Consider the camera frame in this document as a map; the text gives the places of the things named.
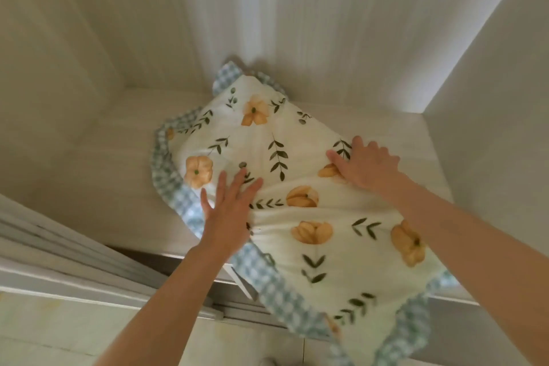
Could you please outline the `white wardrobe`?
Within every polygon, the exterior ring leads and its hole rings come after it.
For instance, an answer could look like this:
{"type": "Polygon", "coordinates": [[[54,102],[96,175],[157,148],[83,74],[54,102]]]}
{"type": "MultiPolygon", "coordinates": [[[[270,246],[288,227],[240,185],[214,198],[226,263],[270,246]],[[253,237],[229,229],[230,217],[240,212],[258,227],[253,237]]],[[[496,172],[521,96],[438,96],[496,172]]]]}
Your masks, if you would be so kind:
{"type": "Polygon", "coordinates": [[[152,133],[230,59],[549,256],[549,0],[0,0],[0,195],[183,254],[152,133]]]}

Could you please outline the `white wardrobe sliding door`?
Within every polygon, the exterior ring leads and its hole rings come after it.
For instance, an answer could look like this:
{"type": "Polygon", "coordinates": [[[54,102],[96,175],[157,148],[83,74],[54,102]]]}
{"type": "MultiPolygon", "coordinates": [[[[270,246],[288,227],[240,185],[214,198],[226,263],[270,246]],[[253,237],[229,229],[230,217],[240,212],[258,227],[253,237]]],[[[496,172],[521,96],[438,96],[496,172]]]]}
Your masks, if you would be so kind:
{"type": "Polygon", "coordinates": [[[140,309],[167,279],[0,194],[0,290],[140,309]]]}

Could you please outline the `person's right hand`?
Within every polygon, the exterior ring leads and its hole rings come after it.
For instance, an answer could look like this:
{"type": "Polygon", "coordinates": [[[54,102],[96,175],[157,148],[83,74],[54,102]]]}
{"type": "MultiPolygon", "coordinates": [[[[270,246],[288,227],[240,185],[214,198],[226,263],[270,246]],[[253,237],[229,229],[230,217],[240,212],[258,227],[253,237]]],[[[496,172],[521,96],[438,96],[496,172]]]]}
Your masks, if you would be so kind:
{"type": "Polygon", "coordinates": [[[399,171],[400,158],[392,156],[388,148],[380,147],[375,141],[364,144],[357,135],[351,142],[351,175],[343,176],[354,186],[366,189],[387,198],[406,181],[399,171]]]}

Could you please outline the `floral pillow with gingham ruffle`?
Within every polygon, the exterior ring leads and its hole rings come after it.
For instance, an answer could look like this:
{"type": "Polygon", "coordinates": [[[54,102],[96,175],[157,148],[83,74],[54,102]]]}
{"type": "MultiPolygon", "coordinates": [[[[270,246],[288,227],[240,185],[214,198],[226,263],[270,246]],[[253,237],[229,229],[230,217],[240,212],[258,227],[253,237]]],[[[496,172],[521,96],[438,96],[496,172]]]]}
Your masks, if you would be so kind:
{"type": "Polygon", "coordinates": [[[198,238],[200,192],[215,201],[218,176],[246,169],[250,241],[231,259],[265,308],[290,331],[333,342],[337,366],[396,366],[427,345],[427,292],[454,278],[402,215],[353,187],[328,161],[348,160],[346,139],[289,102],[259,72],[233,62],[214,99],[155,133],[152,181],[198,238]]]}

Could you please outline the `person's right forearm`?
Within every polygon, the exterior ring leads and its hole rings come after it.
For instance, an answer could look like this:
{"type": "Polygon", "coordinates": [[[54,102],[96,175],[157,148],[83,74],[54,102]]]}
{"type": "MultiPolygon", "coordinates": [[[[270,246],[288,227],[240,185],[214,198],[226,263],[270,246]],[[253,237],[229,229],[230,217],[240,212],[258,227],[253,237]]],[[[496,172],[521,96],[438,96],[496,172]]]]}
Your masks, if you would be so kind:
{"type": "Polygon", "coordinates": [[[533,366],[549,366],[549,258],[395,173],[372,189],[404,216],[533,366]]]}

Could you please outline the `person's left hand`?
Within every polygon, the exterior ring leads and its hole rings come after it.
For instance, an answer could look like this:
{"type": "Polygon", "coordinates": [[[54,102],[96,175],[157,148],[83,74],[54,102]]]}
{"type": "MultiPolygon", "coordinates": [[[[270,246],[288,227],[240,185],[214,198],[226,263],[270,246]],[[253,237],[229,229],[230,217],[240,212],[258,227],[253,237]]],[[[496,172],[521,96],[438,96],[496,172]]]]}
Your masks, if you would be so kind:
{"type": "Polygon", "coordinates": [[[249,240],[247,227],[250,205],[263,185],[263,179],[255,179],[242,189],[247,197],[248,206],[239,212],[230,212],[230,186],[227,186],[227,174],[222,171],[218,178],[214,209],[210,222],[205,223],[200,245],[215,255],[230,259],[249,240]]]}

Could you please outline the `person's left forearm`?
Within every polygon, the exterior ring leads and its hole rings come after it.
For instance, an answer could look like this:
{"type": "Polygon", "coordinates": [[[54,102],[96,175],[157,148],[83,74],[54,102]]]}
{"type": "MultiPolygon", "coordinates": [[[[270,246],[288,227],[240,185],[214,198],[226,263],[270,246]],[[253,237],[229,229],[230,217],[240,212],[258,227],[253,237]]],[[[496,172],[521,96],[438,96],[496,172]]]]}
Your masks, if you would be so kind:
{"type": "Polygon", "coordinates": [[[241,246],[193,247],[93,366],[178,366],[209,289],[241,246]]]}

